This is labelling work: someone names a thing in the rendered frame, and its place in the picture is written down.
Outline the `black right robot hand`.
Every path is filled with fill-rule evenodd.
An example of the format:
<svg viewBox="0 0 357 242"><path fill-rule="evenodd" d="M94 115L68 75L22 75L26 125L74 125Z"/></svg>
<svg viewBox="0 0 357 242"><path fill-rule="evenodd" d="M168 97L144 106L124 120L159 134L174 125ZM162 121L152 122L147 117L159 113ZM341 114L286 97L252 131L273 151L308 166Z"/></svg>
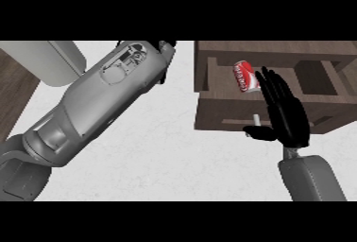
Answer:
<svg viewBox="0 0 357 242"><path fill-rule="evenodd" d="M310 145L310 122L299 99L293 96L286 80L265 67L255 72L267 102L270 127L245 126L248 135L262 141L277 140L286 148Z"/></svg>

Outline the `brown wooden drawer front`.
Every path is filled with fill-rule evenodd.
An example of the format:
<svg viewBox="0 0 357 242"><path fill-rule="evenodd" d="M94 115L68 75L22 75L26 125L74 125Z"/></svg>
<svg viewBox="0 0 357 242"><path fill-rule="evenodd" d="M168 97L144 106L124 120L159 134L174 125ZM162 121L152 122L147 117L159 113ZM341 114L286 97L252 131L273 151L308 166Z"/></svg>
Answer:
<svg viewBox="0 0 357 242"><path fill-rule="evenodd" d="M313 134L357 121L357 96L296 95L304 106ZM201 92L193 127L198 130L242 131L260 115L261 125L270 125L267 103L260 92L251 94Z"/></svg>

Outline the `brown wooden drawer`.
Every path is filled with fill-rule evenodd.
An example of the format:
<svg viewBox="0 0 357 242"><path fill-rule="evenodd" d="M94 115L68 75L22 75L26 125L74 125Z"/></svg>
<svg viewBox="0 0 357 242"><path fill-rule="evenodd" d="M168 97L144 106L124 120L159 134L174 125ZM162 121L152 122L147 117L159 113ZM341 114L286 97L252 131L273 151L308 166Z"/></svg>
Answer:
<svg viewBox="0 0 357 242"><path fill-rule="evenodd" d="M209 88L209 91L202 92L215 92L224 94L240 92L239 84L233 75L233 68L224 72L218 67L214 67L212 59L208 59L208 64L208 78L211 79L212 87ZM273 68L270 68L270 70L273 70L288 82L285 71ZM330 85L326 74L323 73L321 65L317 62L302 63L296 67L296 74L301 77L301 88L304 89L304 93L307 95L335 94L332 90L333 86Z"/></svg>
<svg viewBox="0 0 357 242"><path fill-rule="evenodd" d="M357 121L357 96L296 95L304 106L313 134ZM193 127L198 130L242 131L260 115L261 125L270 125L267 103L260 92L251 94L201 92Z"/></svg>

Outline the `red soda can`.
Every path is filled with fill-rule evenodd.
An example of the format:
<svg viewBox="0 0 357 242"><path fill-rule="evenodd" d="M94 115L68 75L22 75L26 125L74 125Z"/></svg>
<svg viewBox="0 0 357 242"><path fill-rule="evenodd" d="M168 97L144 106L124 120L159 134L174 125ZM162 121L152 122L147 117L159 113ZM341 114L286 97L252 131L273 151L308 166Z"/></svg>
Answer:
<svg viewBox="0 0 357 242"><path fill-rule="evenodd" d="M254 69L251 63L246 60L240 60L234 63L233 74L239 83L240 91L243 93L261 91L261 86L255 77Z"/></svg>

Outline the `brown wooden cabinet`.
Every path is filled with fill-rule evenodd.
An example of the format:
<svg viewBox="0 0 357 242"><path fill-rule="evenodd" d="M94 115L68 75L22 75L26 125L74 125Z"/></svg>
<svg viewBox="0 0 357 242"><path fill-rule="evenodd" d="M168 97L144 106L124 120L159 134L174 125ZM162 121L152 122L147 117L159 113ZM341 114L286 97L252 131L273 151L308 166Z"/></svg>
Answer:
<svg viewBox="0 0 357 242"><path fill-rule="evenodd" d="M195 41L193 42L193 90L209 91L208 59L214 67L227 72L237 61L283 70L298 98L305 102L357 104L357 95L347 93L338 73L357 60L357 47L351 41ZM296 67L317 62L333 86L333 95L304 93Z"/></svg>

